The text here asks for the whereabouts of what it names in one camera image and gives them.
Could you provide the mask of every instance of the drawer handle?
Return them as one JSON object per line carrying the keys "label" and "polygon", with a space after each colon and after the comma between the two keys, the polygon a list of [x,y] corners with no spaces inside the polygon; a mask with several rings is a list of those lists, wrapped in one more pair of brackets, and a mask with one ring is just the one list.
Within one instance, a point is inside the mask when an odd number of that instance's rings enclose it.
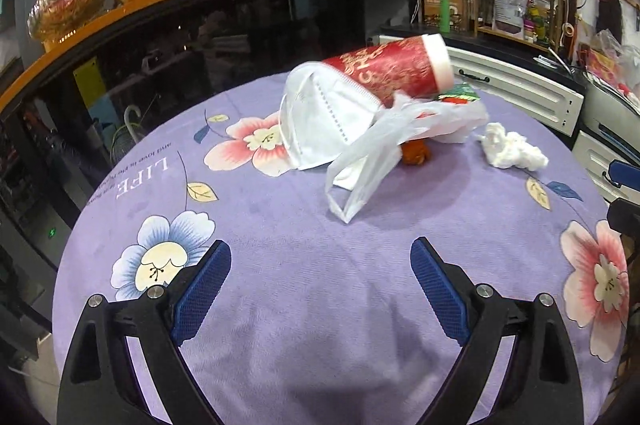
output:
{"label": "drawer handle", "polygon": [[611,183],[616,189],[622,187],[622,183],[617,183],[613,181],[609,176],[607,176],[607,171],[602,171],[602,177],[606,179],[609,183]]}
{"label": "drawer handle", "polygon": [[480,82],[487,82],[489,83],[491,81],[491,79],[489,77],[485,77],[484,79],[481,77],[477,77],[475,75],[472,75],[471,73],[465,73],[464,69],[459,69],[458,70],[458,74],[462,75],[463,77],[466,77],[468,79],[474,79],[474,80],[479,80]]}

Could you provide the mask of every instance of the silver bolt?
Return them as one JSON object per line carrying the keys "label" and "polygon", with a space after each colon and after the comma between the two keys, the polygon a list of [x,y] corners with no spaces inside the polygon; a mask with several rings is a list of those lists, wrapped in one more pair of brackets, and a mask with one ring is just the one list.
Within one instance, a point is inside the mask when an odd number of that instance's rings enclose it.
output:
{"label": "silver bolt", "polygon": [[149,299],[158,299],[162,296],[163,293],[164,288],[162,286],[156,285],[152,286],[146,291],[146,296],[149,297]]}
{"label": "silver bolt", "polygon": [[488,284],[479,284],[476,288],[476,293],[478,293],[479,296],[488,299],[494,294],[494,289]]}
{"label": "silver bolt", "polygon": [[551,297],[548,293],[541,293],[538,297],[538,300],[542,303],[542,306],[554,305],[554,298]]}
{"label": "silver bolt", "polygon": [[89,297],[87,304],[89,304],[89,306],[91,306],[92,308],[97,308],[98,306],[100,306],[100,304],[102,304],[102,295],[92,295],[91,297]]}

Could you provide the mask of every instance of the white cabinet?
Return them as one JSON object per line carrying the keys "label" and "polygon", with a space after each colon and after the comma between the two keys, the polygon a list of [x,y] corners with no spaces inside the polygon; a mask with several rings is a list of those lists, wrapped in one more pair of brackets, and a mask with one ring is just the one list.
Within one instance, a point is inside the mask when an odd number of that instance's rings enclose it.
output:
{"label": "white cabinet", "polygon": [[[399,37],[380,36],[380,43]],[[498,95],[547,127],[574,133],[584,97],[542,75],[507,62],[447,47],[455,75],[473,87]]]}
{"label": "white cabinet", "polygon": [[617,198],[623,198],[640,204],[640,192],[627,187],[614,187],[602,175],[603,172],[606,172],[607,177],[609,176],[609,164],[613,160],[628,163],[622,156],[582,131],[578,133],[578,138],[575,140],[572,152],[574,153],[575,159],[587,169],[589,177],[596,184],[600,194],[602,194],[609,203]]}

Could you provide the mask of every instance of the red cup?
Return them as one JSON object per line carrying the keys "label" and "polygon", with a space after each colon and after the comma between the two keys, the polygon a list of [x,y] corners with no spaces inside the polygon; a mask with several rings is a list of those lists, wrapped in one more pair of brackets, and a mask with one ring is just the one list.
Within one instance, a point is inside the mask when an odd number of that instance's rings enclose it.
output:
{"label": "red cup", "polygon": [[393,105],[395,91],[416,98],[453,87],[449,53],[439,34],[370,46],[324,62],[363,85],[387,107]]}

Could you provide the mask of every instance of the gift basket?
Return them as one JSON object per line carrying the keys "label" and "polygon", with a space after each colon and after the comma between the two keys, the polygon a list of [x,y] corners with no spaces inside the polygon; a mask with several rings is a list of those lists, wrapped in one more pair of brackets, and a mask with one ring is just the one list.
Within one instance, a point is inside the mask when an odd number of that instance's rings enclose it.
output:
{"label": "gift basket", "polygon": [[104,0],[37,0],[27,19],[29,35],[49,51],[100,13],[103,3]]}

